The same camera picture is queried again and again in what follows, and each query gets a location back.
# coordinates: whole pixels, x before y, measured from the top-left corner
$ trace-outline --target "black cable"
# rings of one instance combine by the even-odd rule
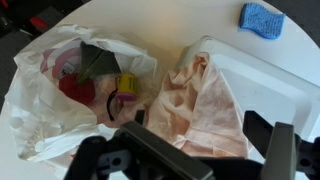
[[[116,96],[116,93],[117,93],[118,89],[115,89],[114,91],[112,91],[112,93],[109,95],[108,97],[108,100],[107,100],[107,111],[108,111],[108,114],[109,114],[109,119],[111,121],[114,121],[114,117],[112,116],[111,114],[111,111],[110,111],[110,105],[111,105],[111,101],[114,99],[114,97]]]

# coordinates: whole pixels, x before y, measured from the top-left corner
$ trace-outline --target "white plastic bag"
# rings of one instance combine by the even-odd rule
[[[67,98],[52,82],[50,74],[44,75],[41,70],[45,51],[66,47],[79,39],[114,52],[122,72],[135,74],[142,84],[156,82],[156,59],[123,42],[119,35],[106,32],[104,28],[78,25],[50,30],[14,58],[18,69],[5,97],[9,107],[5,118],[10,122],[21,159],[39,162],[58,157],[78,146],[84,138],[103,134],[96,115],[86,106]],[[55,60],[48,58],[47,68],[54,66]],[[150,89],[157,87],[142,88],[141,91]],[[111,128],[104,129],[107,134],[114,132]]]

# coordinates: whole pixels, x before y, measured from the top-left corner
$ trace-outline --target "blue sponge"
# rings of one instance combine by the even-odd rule
[[[242,8],[239,26],[250,29],[267,39],[277,39],[282,30],[285,14],[274,14],[256,3],[245,4]]]

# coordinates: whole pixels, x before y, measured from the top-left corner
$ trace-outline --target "pink fabric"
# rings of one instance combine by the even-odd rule
[[[242,114],[208,54],[169,71],[147,128],[191,156],[248,155]]]

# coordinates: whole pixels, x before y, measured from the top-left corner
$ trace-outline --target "white table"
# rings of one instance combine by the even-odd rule
[[[246,2],[279,12],[260,0],[93,0],[59,25],[104,26],[147,49],[165,67],[174,67],[186,46],[209,35],[320,86],[320,50],[310,37],[288,17],[275,41],[239,30],[239,14]],[[1,122],[0,128],[1,177],[56,179],[39,165],[18,160],[7,123]]]

